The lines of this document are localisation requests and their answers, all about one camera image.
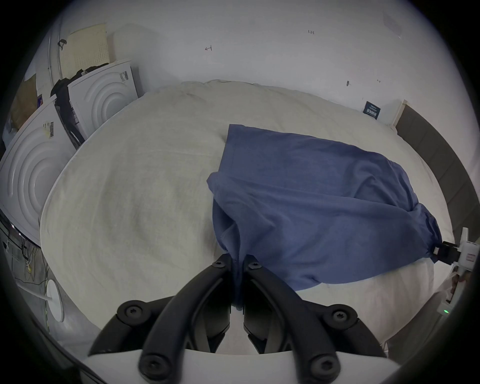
label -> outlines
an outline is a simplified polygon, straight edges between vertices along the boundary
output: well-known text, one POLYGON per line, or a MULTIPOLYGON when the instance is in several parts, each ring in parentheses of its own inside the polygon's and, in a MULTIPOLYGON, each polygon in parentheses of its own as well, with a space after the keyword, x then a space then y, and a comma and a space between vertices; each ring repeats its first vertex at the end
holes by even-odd
POLYGON ((380 113, 380 108, 372 104, 370 101, 367 101, 365 108, 363 109, 363 113, 372 116, 375 120, 377 120, 378 114, 380 113))
POLYGON ((122 80, 122 82, 125 82, 126 80, 128 80, 128 73, 127 73, 127 71, 125 71, 125 72, 120 72, 120 79, 122 80))
POLYGON ((45 132, 47 138, 51 139, 53 137, 53 121, 43 123, 43 132, 45 132))

white device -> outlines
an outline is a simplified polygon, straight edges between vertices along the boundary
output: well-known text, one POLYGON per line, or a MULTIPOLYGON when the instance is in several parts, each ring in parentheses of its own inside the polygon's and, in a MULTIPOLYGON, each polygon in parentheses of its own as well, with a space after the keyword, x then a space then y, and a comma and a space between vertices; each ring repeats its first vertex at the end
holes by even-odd
POLYGON ((68 84, 68 92, 84 139, 138 99, 130 60, 116 61, 86 73, 68 84))
MULTIPOLYGON (((466 271, 473 270, 480 252, 479 244, 468 241, 468 228, 462 228, 460 245, 457 247, 457 250, 460 252, 460 256, 458 261, 454 262, 453 265, 458 267, 456 273, 459 276, 462 276, 466 271)), ((453 293, 450 302, 447 300, 442 301, 437 308, 437 312, 443 316, 448 316, 462 295, 466 283, 466 281, 459 281, 456 285, 455 292, 453 293)))
POLYGON ((38 297, 39 299, 45 300, 48 303, 48 307, 50 308, 50 312, 52 313, 53 318, 59 323, 63 321, 63 305, 61 302, 59 289, 55 281, 49 280, 47 282, 47 292, 45 295, 32 291, 31 289, 27 288, 25 285, 19 282, 17 282, 17 286, 18 288, 23 289, 25 292, 28 292, 31 295, 38 297))
POLYGON ((0 161, 0 209, 37 246, 45 200, 75 153, 55 108, 56 98, 30 116, 0 161))

wrinkled cloth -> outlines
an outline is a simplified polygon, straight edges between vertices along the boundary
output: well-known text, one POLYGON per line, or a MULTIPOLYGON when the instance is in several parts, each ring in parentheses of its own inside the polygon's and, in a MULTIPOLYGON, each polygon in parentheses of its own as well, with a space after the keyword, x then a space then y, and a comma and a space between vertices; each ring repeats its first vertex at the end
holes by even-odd
POLYGON ((401 166, 353 145, 230 125, 207 182, 237 288, 247 254, 300 290, 433 257, 442 241, 401 166))

